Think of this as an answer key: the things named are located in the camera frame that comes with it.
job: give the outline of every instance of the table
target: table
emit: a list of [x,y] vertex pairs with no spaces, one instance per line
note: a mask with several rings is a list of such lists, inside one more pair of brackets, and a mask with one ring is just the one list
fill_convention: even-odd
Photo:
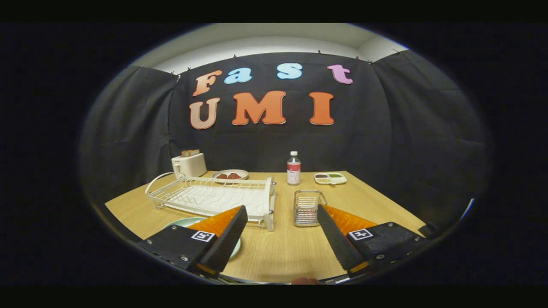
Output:
[[[337,171],[348,179],[341,185],[320,185],[314,173],[301,173],[301,183],[287,184],[286,173],[249,173],[248,180],[273,178],[276,185],[274,231],[248,223],[241,235],[241,248],[221,273],[256,282],[288,283],[297,277],[325,279],[346,272],[337,261],[320,226],[297,227],[293,224],[293,198],[296,190],[320,190],[328,205],[377,224],[398,223],[416,232],[425,225],[420,219],[382,195],[349,172]],[[211,177],[208,171],[203,177]],[[170,174],[158,179],[154,191],[175,180]],[[146,185],[133,189],[106,203],[112,214],[142,239],[159,232],[169,223],[200,215],[163,207],[156,209],[146,197]]]

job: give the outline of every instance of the wire basket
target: wire basket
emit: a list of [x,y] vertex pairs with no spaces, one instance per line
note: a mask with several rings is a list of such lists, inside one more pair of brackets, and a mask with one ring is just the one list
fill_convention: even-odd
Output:
[[327,205],[326,197],[319,190],[297,190],[293,207],[294,224],[297,227],[318,226],[318,204]]
[[181,176],[170,184],[149,192],[150,186],[159,178],[171,174],[164,173],[156,177],[145,190],[145,194],[156,206],[164,206],[185,212],[213,216],[229,209],[245,206],[249,221],[274,230],[275,185],[271,177],[266,180],[232,180]]

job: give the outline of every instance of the letter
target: letter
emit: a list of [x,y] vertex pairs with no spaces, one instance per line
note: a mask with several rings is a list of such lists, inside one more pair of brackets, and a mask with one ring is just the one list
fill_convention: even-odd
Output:
[[335,120],[331,118],[329,103],[333,95],[325,92],[312,92],[309,94],[314,99],[314,116],[310,119],[310,123],[314,125],[331,125]]
[[278,65],[279,79],[297,79],[302,76],[302,65],[298,63],[283,63]]
[[333,71],[333,78],[335,78],[336,81],[344,84],[351,84],[353,82],[352,79],[346,78],[345,75],[345,73],[350,73],[350,70],[343,68],[342,65],[336,64],[328,66],[327,68]]
[[219,76],[222,74],[222,71],[214,71],[212,73],[206,74],[204,76],[200,76],[196,78],[196,81],[198,84],[196,85],[196,91],[192,96],[198,96],[200,94],[203,94],[207,91],[209,91],[208,85],[213,85],[215,83],[215,76]]
[[236,118],[232,121],[234,125],[246,125],[249,120],[246,118],[246,111],[251,121],[257,124],[263,113],[266,116],[262,119],[265,124],[283,124],[286,118],[282,115],[282,99],[286,95],[284,91],[270,91],[258,103],[251,93],[238,93],[234,95],[236,100]]
[[251,78],[251,69],[242,67],[231,71],[229,76],[225,78],[225,83],[232,84],[237,82],[247,82],[250,81]]
[[194,102],[190,104],[190,125],[196,129],[207,129],[210,128],[217,118],[217,103],[220,101],[220,98],[208,99],[205,103],[209,105],[209,114],[207,120],[200,120],[200,108],[204,104],[201,101]]

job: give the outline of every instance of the water bottle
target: water bottle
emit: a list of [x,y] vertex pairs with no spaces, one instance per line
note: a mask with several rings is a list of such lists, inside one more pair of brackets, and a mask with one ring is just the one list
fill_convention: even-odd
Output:
[[287,160],[287,184],[298,185],[301,183],[301,161],[297,158],[297,151],[290,152]]

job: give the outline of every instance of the dish rack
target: dish rack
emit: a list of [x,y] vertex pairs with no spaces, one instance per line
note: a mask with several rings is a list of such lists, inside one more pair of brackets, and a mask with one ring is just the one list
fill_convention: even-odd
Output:
[[246,206],[248,221],[256,221],[260,227],[274,231],[276,183],[272,177],[266,180],[225,180],[181,174],[170,184],[149,192],[156,180],[172,173],[159,175],[145,189],[145,195],[157,209],[165,206],[213,216],[243,205]]

